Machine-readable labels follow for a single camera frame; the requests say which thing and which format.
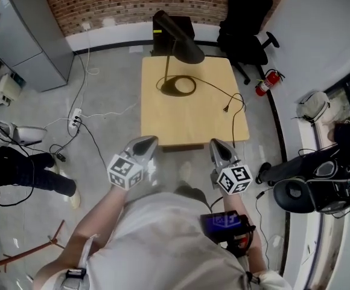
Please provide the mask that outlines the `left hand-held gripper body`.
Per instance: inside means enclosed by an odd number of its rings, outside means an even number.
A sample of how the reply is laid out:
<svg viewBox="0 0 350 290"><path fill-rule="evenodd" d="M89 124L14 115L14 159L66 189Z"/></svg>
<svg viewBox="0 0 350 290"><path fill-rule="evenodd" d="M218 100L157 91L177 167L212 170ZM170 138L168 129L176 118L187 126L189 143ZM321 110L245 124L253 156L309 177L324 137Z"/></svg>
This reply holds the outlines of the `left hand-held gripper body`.
<svg viewBox="0 0 350 290"><path fill-rule="evenodd" d="M107 166L109 182L128 191L143 181L146 166L146 156L123 150L114 154Z"/></svg>

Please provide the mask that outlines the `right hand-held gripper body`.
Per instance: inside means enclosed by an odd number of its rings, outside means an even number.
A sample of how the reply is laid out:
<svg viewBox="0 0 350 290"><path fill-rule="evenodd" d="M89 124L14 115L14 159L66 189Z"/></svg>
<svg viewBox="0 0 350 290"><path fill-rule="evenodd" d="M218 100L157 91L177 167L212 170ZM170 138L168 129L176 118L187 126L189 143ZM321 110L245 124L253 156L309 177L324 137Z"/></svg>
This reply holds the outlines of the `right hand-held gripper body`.
<svg viewBox="0 0 350 290"><path fill-rule="evenodd" d="M217 172L211 173L211 181L214 189L222 189L227 195L235 195L246 191L252 183L252 174L248 165L231 164Z"/></svg>

